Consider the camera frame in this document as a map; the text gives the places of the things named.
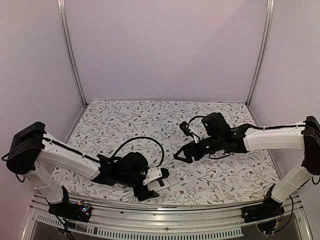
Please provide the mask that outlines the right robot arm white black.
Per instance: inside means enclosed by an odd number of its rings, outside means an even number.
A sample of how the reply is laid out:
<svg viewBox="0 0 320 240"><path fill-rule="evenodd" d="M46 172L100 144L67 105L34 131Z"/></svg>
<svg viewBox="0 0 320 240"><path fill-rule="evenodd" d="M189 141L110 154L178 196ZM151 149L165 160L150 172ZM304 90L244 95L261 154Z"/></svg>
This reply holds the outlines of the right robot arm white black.
<svg viewBox="0 0 320 240"><path fill-rule="evenodd" d="M204 116L201 122L207 138L194 133L185 121L179 125L183 133L192 136L194 140L173 155L175 160L190 164L218 151L228 155L279 149L304 152L302 163L268 190L264 203L258 208L262 218L269 218L289 195L320 174L320 124L314 116L291 125L258 127L246 123L231 128L220 112L214 112Z"/></svg>

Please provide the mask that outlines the white remote control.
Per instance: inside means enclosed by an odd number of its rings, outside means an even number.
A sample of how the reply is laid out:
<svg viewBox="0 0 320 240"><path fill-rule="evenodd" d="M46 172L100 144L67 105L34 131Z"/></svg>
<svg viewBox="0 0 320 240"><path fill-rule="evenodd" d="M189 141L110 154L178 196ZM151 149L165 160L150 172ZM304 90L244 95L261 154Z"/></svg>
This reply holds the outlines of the white remote control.
<svg viewBox="0 0 320 240"><path fill-rule="evenodd" d="M150 191L155 191L157 194L161 195L171 190L171 188L177 185L179 182L176 179L165 178L154 180L147 184Z"/></svg>

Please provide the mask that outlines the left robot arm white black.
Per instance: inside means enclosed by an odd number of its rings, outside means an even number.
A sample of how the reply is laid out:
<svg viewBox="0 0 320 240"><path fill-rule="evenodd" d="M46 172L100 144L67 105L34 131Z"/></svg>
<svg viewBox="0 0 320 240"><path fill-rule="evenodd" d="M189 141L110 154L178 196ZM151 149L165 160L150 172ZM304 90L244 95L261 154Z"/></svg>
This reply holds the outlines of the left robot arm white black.
<svg viewBox="0 0 320 240"><path fill-rule="evenodd" d="M16 133L9 152L1 159L12 173L29 180L49 203L55 204L63 217L74 213L74 205L66 200L64 188L52 180L43 163L69 170L100 185L131 187L139 201L158 197L150 184L165 176L160 166L150 167L139 152L130 152L124 157L101 154L91 157L54 138L40 121Z"/></svg>

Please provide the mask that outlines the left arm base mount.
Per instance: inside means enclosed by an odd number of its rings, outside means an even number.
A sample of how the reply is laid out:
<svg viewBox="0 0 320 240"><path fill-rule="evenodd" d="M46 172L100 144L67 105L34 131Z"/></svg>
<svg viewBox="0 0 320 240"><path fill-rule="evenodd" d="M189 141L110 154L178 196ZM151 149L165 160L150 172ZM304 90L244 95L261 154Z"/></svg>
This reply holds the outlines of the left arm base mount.
<svg viewBox="0 0 320 240"><path fill-rule="evenodd" d="M60 203L49 203L48 212L52 215L62 217L64 219L75 220L88 223L92 214L92 205L81 200L78 203L72 203L69 200L67 189L62 186L63 198Z"/></svg>

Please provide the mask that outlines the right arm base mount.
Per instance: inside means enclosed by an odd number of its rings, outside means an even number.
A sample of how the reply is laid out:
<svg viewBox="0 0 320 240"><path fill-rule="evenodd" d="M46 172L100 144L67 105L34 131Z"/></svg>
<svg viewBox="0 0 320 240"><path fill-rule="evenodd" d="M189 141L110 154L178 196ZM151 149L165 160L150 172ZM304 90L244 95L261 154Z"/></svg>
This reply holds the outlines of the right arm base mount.
<svg viewBox="0 0 320 240"><path fill-rule="evenodd" d="M257 225L258 230L265 235L273 234L276 232L280 222L275 217L281 217L285 210L282 203L275 201L272 198L272 190L275 184L266 192L262 203L246 206L241 209L241 217L245 223L262 221L272 218L270 221L265 221Z"/></svg>

